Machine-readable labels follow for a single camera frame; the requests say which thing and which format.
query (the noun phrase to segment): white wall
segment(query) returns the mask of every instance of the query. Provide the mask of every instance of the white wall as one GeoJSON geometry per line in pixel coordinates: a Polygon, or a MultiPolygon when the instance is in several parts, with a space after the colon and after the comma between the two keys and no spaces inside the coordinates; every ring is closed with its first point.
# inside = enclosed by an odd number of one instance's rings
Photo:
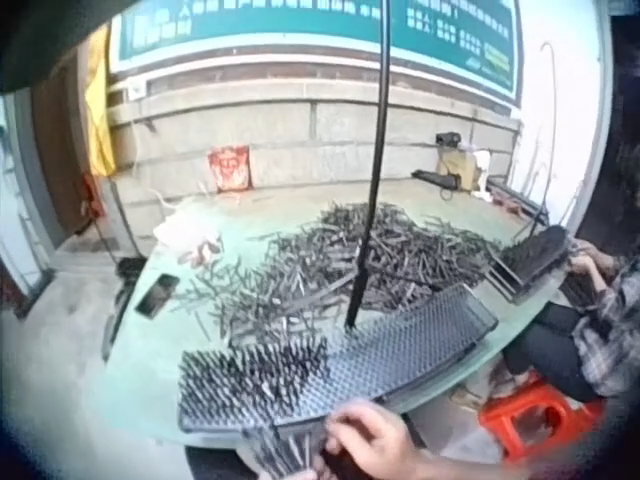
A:
{"type": "Polygon", "coordinates": [[[566,224],[590,160],[598,121],[600,59],[593,0],[520,0],[524,43],[524,124],[509,184],[541,202],[551,164],[553,87],[549,42],[555,52],[557,123],[547,208],[566,224]]]}

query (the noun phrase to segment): plaid shirt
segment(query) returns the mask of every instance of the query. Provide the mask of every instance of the plaid shirt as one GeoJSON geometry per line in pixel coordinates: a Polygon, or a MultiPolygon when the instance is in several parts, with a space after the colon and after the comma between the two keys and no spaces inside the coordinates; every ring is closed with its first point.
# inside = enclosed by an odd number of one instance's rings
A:
{"type": "Polygon", "coordinates": [[[573,331],[582,373],[604,397],[627,391],[640,376],[640,256],[619,265],[573,331]]]}

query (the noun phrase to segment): red plastic stool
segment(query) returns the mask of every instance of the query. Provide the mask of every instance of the red plastic stool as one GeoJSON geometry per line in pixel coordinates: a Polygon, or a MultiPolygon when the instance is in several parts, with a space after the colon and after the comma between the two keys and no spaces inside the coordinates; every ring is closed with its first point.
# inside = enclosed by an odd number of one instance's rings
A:
{"type": "Polygon", "coordinates": [[[515,462],[572,442],[591,429],[603,409],[603,402],[597,401],[573,410],[564,395],[538,381],[510,397],[489,402],[478,414],[478,421],[502,443],[506,452],[504,461],[515,462]],[[534,407],[544,409],[546,424],[552,432],[543,441],[527,445],[513,421],[534,407]]]}

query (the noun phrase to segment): table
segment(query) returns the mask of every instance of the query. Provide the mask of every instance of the table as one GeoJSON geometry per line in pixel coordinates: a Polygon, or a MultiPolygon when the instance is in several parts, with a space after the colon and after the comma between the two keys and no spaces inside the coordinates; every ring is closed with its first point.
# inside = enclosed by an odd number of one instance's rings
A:
{"type": "MultiPolygon", "coordinates": [[[[203,222],[214,222],[220,229],[225,256],[234,258],[241,254],[243,264],[251,266],[261,261],[266,249],[266,242],[256,241],[255,237],[294,231],[314,220],[331,202],[365,202],[367,192],[367,183],[280,188],[218,195],[191,207],[200,212],[203,222]]],[[[502,242],[509,242],[523,224],[466,194],[445,201],[439,189],[418,180],[382,182],[379,201],[404,208],[416,222],[437,216],[455,227],[502,242]]],[[[207,340],[194,315],[175,310],[171,301],[154,320],[135,311],[135,305],[161,273],[179,276],[185,283],[194,275],[188,265],[178,264],[173,255],[160,247],[154,249],[123,317],[105,372],[92,392],[94,404],[112,424],[140,435],[194,447],[236,448],[239,438],[186,434],[178,428],[181,354],[184,350],[220,348],[221,340],[213,326],[209,327],[211,340],[207,340]]],[[[534,295],[517,306],[509,304],[487,282],[478,285],[474,292],[496,315],[498,327],[462,361],[411,390],[393,395],[388,406],[405,413],[474,373],[529,324],[554,296],[562,280],[561,276],[550,276],[534,295]]]]}

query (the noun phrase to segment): hand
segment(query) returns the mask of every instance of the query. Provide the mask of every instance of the hand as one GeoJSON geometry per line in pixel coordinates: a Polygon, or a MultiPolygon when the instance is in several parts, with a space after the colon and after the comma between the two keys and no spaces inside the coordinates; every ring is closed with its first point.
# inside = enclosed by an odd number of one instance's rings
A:
{"type": "Polygon", "coordinates": [[[586,275],[593,270],[597,270],[596,264],[593,258],[586,254],[576,255],[569,259],[569,267],[571,272],[577,275],[586,275]]]}
{"type": "Polygon", "coordinates": [[[326,450],[345,449],[368,475],[380,480],[411,480],[422,455],[402,419],[367,401],[338,409],[327,419],[326,450]]]}
{"type": "Polygon", "coordinates": [[[594,258],[598,253],[600,253],[600,250],[598,250],[593,243],[588,242],[587,240],[576,238],[575,244],[579,253],[588,255],[591,258],[594,258]]]}
{"type": "Polygon", "coordinates": [[[258,476],[258,480],[337,480],[337,477],[327,468],[322,457],[318,455],[313,459],[312,470],[299,472],[282,479],[271,478],[267,472],[263,471],[258,476]]]}

